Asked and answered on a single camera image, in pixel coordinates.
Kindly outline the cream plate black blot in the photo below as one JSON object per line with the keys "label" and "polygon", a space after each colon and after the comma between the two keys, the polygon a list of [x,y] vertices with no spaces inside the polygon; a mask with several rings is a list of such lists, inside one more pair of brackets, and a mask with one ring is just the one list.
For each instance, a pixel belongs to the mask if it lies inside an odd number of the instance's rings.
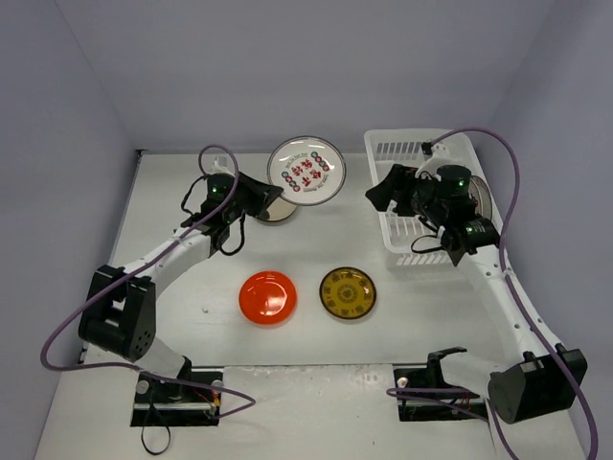
{"label": "cream plate black blot", "polygon": [[256,217],[263,223],[276,224],[289,219],[297,210],[295,204],[289,203],[282,198],[277,198],[265,212]]}

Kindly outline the yellow patterned dark-rimmed plate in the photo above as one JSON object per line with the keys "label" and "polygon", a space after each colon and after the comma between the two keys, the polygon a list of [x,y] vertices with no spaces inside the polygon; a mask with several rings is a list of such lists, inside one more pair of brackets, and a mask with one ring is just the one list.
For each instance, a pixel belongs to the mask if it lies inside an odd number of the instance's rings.
{"label": "yellow patterned dark-rimmed plate", "polygon": [[324,309],[344,321],[367,316],[377,300],[373,279],[363,270],[351,266],[337,267],[328,272],[320,283],[318,294]]}

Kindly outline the white plate orange sunburst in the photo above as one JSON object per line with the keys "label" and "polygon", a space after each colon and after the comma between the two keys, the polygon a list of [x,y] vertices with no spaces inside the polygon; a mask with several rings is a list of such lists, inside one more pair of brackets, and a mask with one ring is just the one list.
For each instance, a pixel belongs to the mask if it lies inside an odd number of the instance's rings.
{"label": "white plate orange sunburst", "polygon": [[492,220],[492,199],[487,182],[477,175],[471,176],[468,192],[476,203],[476,214],[482,218]]}

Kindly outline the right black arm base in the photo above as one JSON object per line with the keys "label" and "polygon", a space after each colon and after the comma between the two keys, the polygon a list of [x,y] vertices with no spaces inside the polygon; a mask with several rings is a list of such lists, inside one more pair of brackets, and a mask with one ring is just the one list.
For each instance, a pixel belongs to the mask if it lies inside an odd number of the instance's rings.
{"label": "right black arm base", "polygon": [[464,352],[462,347],[447,348],[430,353],[422,365],[394,367],[394,385],[386,390],[386,395],[396,400],[401,422],[488,423],[487,406],[481,396],[443,379],[441,361]]}

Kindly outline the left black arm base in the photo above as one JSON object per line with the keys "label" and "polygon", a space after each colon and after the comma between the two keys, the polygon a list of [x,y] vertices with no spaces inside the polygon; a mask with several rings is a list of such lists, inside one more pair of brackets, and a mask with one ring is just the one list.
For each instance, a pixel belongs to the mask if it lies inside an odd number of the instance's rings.
{"label": "left black arm base", "polygon": [[221,396],[208,388],[178,385],[140,373],[135,385],[132,427],[218,426]]}

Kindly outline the white plate red characters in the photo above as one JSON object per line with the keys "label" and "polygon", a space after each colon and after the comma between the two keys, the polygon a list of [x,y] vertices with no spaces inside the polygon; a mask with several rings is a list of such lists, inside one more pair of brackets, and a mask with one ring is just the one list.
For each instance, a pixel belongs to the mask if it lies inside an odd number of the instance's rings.
{"label": "white plate red characters", "polygon": [[267,161],[271,185],[283,189],[281,198],[296,206],[317,206],[332,200],[343,188],[347,167],[339,149],[314,136],[299,136],[278,145]]}

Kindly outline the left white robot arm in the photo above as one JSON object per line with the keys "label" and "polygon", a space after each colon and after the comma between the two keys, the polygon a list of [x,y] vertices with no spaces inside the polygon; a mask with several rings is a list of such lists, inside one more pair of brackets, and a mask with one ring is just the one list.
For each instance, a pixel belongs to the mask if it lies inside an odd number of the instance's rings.
{"label": "left white robot arm", "polygon": [[93,275],[79,337],[158,378],[157,391],[183,401],[192,389],[192,362],[156,336],[158,297],[179,277],[222,250],[235,221],[260,217],[282,195],[279,186],[244,173],[205,179],[207,194],[171,238],[132,264],[104,265]]}

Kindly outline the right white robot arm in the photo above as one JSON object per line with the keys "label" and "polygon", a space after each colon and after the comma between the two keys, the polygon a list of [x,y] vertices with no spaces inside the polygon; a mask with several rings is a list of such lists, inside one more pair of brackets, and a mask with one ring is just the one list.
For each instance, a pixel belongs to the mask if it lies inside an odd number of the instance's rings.
{"label": "right white robot arm", "polygon": [[469,281],[502,342],[495,362],[464,347],[432,352],[423,372],[426,388],[444,395],[452,388],[489,400],[496,414],[515,424],[573,405],[587,371],[579,349],[566,348],[540,321],[511,267],[501,235],[477,211],[469,192],[470,169],[443,165],[435,174],[395,164],[368,190],[378,212],[417,217],[435,231],[441,249]]}

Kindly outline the orange plastic plate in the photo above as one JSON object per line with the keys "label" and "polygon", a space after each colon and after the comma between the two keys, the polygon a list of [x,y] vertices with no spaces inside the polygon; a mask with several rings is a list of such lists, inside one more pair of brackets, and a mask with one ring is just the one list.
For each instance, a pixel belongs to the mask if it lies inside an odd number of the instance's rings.
{"label": "orange plastic plate", "polygon": [[238,305],[243,316],[258,326],[277,326],[296,310],[298,291],[291,279],[274,270],[250,276],[238,293]]}

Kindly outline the white plastic dish rack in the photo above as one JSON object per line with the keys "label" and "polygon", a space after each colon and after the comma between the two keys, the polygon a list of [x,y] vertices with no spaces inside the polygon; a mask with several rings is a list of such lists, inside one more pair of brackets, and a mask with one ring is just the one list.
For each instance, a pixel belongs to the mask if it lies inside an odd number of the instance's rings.
{"label": "white plastic dish rack", "polygon": [[373,129],[364,140],[373,181],[366,198],[390,266],[454,265],[486,250],[487,272],[500,270],[502,220],[465,133]]}

